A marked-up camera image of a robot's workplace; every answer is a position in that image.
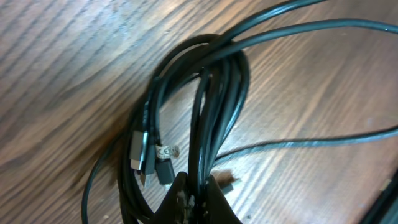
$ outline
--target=metal connector tip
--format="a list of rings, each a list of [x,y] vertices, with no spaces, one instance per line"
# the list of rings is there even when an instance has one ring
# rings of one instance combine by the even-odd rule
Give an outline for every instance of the metal connector tip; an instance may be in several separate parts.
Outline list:
[[[235,179],[234,182],[232,182],[232,187],[234,189],[237,189],[238,187],[240,187],[242,184],[242,180],[240,178]]]
[[[147,189],[150,185],[150,175],[141,174],[139,176],[139,179],[141,180],[141,183],[144,186],[144,189]]]
[[[165,184],[165,185],[163,185],[163,187],[164,187],[165,191],[168,191],[172,187],[172,184]]]
[[[135,170],[141,170],[142,161],[130,159],[130,167]]]

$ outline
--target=usb cable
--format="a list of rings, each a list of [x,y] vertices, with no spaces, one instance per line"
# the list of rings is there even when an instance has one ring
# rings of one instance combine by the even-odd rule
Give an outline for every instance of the usb cable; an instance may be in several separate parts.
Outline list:
[[[133,106],[125,130],[109,145],[108,150],[97,160],[91,171],[81,203],[82,222],[88,223],[87,200],[95,174],[120,139],[127,139],[129,142],[121,151],[118,167],[123,222],[138,223],[138,220],[144,224],[154,222],[154,213],[142,196],[134,173],[141,175],[144,185],[148,184],[148,175],[155,172],[160,183],[166,188],[173,183],[172,161],[170,158],[157,156],[156,152],[157,148],[163,147],[159,133],[159,110],[181,87],[197,78],[200,82],[192,108],[188,174],[186,183],[180,181],[186,184],[184,189],[189,198],[187,203],[192,203],[190,206],[181,207],[184,211],[180,214],[186,215],[182,219],[187,223],[211,223],[212,214],[209,214],[206,208],[208,198],[206,185],[212,180],[211,169],[221,162],[268,149],[340,146],[396,136],[398,126],[351,136],[263,142],[217,157],[218,149],[238,119],[248,93],[250,71],[243,48],[279,37],[337,27],[360,27],[398,34],[397,26],[381,22],[364,19],[330,19],[282,27],[233,41],[237,35],[270,18],[322,1],[324,0],[282,2],[249,16],[224,34],[204,34],[192,37],[169,52],[153,71],[147,91]],[[226,207],[218,209],[231,211]]]

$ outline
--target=usb connector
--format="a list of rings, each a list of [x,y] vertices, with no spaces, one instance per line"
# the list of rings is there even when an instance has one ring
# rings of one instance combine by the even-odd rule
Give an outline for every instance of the usb connector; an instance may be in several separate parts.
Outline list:
[[[242,183],[241,179],[235,179],[232,183],[224,185],[224,186],[220,186],[221,191],[224,195],[230,193],[231,191],[233,191],[234,189],[237,189]]]
[[[157,178],[161,185],[168,189],[174,181],[175,174],[171,159],[158,159],[156,161]]]
[[[146,157],[148,132],[134,131],[131,138],[130,167],[141,170]]]

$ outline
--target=wooden surface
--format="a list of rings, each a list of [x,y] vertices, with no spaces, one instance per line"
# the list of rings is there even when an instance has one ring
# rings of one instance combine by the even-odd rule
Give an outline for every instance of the wooden surface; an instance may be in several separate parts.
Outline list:
[[[276,0],[0,0],[0,223],[80,223],[82,187],[123,127],[159,60],[180,41],[220,34]],[[395,0],[328,1],[238,37],[305,21],[360,17],[398,24]],[[248,100],[221,151],[398,123],[398,38],[362,29],[295,35],[246,49]],[[163,108],[166,144],[187,169],[195,83]],[[398,139],[254,154],[229,169],[243,223],[355,223],[397,168]],[[119,223],[114,163],[89,202],[91,223]],[[144,191],[151,207],[165,192]]]

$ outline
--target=white label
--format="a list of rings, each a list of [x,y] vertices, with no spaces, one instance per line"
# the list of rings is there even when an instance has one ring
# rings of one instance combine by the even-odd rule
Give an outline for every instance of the white label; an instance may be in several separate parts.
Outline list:
[[[159,159],[178,158],[180,148],[178,146],[156,146],[156,156]]]

